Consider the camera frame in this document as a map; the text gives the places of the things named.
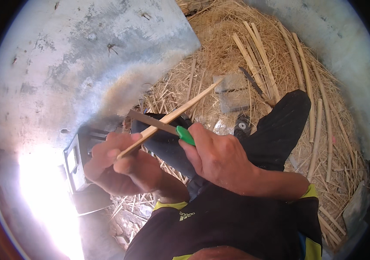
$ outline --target right hand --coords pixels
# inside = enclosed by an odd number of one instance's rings
[[[188,128],[195,146],[179,140],[198,175],[213,184],[244,195],[244,184],[252,181],[255,166],[248,160],[240,142],[233,135],[220,136],[202,124]]]

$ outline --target yellow sleeve trim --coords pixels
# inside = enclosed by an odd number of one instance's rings
[[[163,203],[160,203],[160,201],[158,201],[153,211],[160,209],[162,207],[171,207],[177,210],[181,210],[186,205],[188,205],[188,202],[185,202],[185,201],[179,202],[179,203],[167,203],[167,204],[163,204]]]
[[[175,256],[172,258],[172,260],[187,260],[192,255],[181,255],[181,256]]]
[[[306,190],[306,193],[301,198],[307,198],[307,197],[316,197],[316,198],[318,197],[318,195],[316,194],[314,184],[310,184],[308,186],[308,189]]]
[[[321,245],[313,242],[310,238],[305,240],[306,252],[305,260],[321,260]]]

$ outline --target hand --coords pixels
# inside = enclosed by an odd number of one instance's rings
[[[252,179],[257,167],[247,159],[238,139],[232,135],[219,136],[200,123],[194,123],[188,131],[196,147],[182,140],[179,144],[197,174],[217,186],[243,195],[243,184]]]
[[[159,162],[144,151],[117,160],[118,154],[142,137],[140,133],[114,133],[92,149],[85,176],[113,195],[135,195],[157,190],[162,179]]]

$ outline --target adidas logo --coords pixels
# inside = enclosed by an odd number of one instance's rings
[[[194,214],[195,214],[195,212],[192,212],[192,213],[183,213],[182,211],[179,211],[179,215],[181,216],[179,218],[179,221],[182,221],[182,220],[184,220],[184,219],[186,219],[186,218],[188,218],[188,217],[190,217],[190,216],[192,216]]]

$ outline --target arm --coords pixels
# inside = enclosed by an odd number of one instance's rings
[[[297,200],[306,193],[308,180],[297,173],[267,171],[247,159],[232,135],[219,136],[194,123],[188,131],[196,147],[179,141],[198,175],[240,195]]]
[[[164,172],[150,154],[138,151],[117,160],[120,151],[141,138],[140,133],[109,133],[93,147],[93,158],[84,166],[85,176],[113,195],[157,192],[161,203],[188,202],[185,185]]]

